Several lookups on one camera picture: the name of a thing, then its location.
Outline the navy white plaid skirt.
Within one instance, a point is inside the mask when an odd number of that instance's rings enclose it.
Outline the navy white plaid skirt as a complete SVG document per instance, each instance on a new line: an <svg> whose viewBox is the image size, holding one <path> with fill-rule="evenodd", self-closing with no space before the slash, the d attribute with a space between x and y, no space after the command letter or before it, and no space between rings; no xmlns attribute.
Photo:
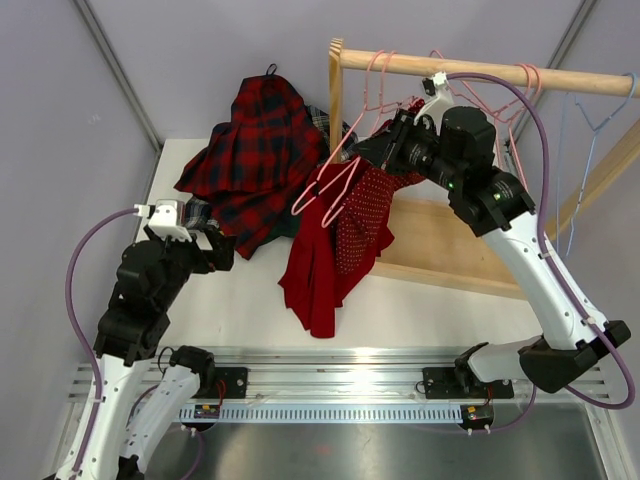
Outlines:
<svg viewBox="0 0 640 480"><path fill-rule="evenodd" d="M321 155L320 165L324 164L330 154L330 117L329 114L314 105L305 106L307 116L315 128L324 137L325 146ZM345 163L353 157L353 145L358 141L356 133L352 133L345 141L339 157L339 163ZM205 226L219 227L214 218L211 206L196 197L192 197L186 204L186 227L192 230L202 230Z"/></svg>

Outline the red polka dot skirt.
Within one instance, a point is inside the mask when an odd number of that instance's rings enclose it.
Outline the red polka dot skirt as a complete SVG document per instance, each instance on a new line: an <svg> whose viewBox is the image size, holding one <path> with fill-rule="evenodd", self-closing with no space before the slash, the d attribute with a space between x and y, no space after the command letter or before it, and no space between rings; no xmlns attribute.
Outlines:
<svg viewBox="0 0 640 480"><path fill-rule="evenodd" d="M388 220L394 194L423 181L416 173L395 176L364 160L359 162L354 184L336 219L334 307L343 306L347 295L369 274L382 251L393 243Z"/></svg>

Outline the red black plaid skirt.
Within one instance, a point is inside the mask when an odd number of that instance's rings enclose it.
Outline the red black plaid skirt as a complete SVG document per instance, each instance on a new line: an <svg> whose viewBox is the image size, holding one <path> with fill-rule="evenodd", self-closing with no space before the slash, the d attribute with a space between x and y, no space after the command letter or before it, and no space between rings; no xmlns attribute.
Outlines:
<svg viewBox="0 0 640 480"><path fill-rule="evenodd" d="M174 189L206 202L210 218L250 259L325 158L324 135L293 85L277 74L248 77L230 120L213 127Z"/></svg>

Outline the light blue wire hanger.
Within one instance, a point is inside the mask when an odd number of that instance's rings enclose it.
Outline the light blue wire hanger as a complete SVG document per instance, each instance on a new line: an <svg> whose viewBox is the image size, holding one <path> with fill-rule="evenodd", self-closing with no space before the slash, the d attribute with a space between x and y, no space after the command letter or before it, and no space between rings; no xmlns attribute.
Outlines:
<svg viewBox="0 0 640 480"><path fill-rule="evenodd" d="M571 250L572 250L572 246L573 246L573 242L574 242L575 231L576 231L575 222L576 222L576 219L578 217L578 214L581 212L581 207L582 207L583 201L585 200L585 197L586 197L587 181L588 181L590 173L591 173L591 166L592 166L594 155L596 153L596 148L597 148L599 137L600 137L602 131L608 126L608 124L622 110L624 110L626 108L626 106L629 104L629 102L633 98L634 94L636 93L636 90L637 90L637 87L638 87L638 84L639 84L639 75L636 74L635 72L626 72L626 73L623 74L623 76L624 77L628 77L631 80L630 91L626 95L626 97L622 100L622 102L615 109L611 110L607 115L605 115L600 122L595 122L594 120L592 120L590 118L589 113L588 113L587 109L585 108L585 106L584 106L583 102L581 101L581 99L578 97L577 94L573 94L573 103L574 103L575 107L579 110L583 120L585 121L586 125L590 129L591 141L590 141L590 145L589 145L588 154L587 154L587 157L586 157L586 160L585 160L585 163L584 163L584 169L583 169L583 172L582 172L581 181L580 181L580 183L578 185L578 196L577 196L577 199L574 201L573 208L570 210L569 223L568 223L569 233L567 234L567 242L566 242L565 250L561 254L561 257L563 259L568 259L570 254L571 254ZM556 220L555 220L556 244L555 244L555 247L556 247L557 250L559 250L560 247L561 247L559 195L560 195L560 180L561 180L561 176L562 176L562 166L563 166L563 161L564 161L564 133L565 133L565 129L566 129L566 116L567 116L567 113L568 113L568 99L569 99L569 93L567 93L565 95L565 98L563 99L563 103L562 103L562 115L561 115L561 124L560 124L560 140L559 140L559 144L558 144L558 155L557 155L557 160L558 160L557 171L558 171L558 175L557 175L556 185L555 185L555 199L556 199L556 210L555 210L555 213L556 213Z"/></svg>

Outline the green plaid skirt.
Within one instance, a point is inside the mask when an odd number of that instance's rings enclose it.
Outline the green plaid skirt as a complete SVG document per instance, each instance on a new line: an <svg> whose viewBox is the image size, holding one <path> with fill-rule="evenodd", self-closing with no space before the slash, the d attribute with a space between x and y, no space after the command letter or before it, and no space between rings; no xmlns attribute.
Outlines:
<svg viewBox="0 0 640 480"><path fill-rule="evenodd" d="M290 213L283 214L261 242L261 245L266 245L280 237L294 238L300 229L300 224L300 216L292 216Z"/></svg>

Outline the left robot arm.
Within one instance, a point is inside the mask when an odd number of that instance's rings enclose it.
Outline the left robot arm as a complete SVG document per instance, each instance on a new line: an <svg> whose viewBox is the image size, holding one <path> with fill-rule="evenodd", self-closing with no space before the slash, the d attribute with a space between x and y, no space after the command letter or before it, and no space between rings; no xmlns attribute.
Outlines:
<svg viewBox="0 0 640 480"><path fill-rule="evenodd" d="M181 346L151 397L131 412L141 381L169 327L168 310L193 274L228 271L232 236L214 228L195 237L162 239L150 227L147 239L122 254L108 308L98 322L93 352L97 372L70 450L55 479L142 479L160 440L192 397L205 397L217 383L212 353Z"/></svg>

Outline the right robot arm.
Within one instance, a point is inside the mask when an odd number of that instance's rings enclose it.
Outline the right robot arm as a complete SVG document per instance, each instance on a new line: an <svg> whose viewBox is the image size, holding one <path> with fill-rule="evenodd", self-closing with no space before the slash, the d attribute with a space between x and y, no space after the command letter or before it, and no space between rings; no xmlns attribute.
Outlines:
<svg viewBox="0 0 640 480"><path fill-rule="evenodd" d="M474 107L446 110L439 127L427 115L400 110L354 151L388 174L417 173L445 189L453 213L507 267L540 324L539 338L481 343L460 355L456 389L476 396L494 381L526 379L553 394L615 354L631 332L624 322L608 320L556 257L520 180L494 165L495 136Z"/></svg>

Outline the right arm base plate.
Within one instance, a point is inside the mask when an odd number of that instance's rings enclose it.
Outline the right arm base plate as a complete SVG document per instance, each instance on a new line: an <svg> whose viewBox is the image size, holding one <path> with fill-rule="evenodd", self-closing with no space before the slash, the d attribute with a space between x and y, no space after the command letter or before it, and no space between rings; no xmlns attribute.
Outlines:
<svg viewBox="0 0 640 480"><path fill-rule="evenodd" d="M471 377L456 367L425 367L422 382L429 400L464 399L475 395Z"/></svg>

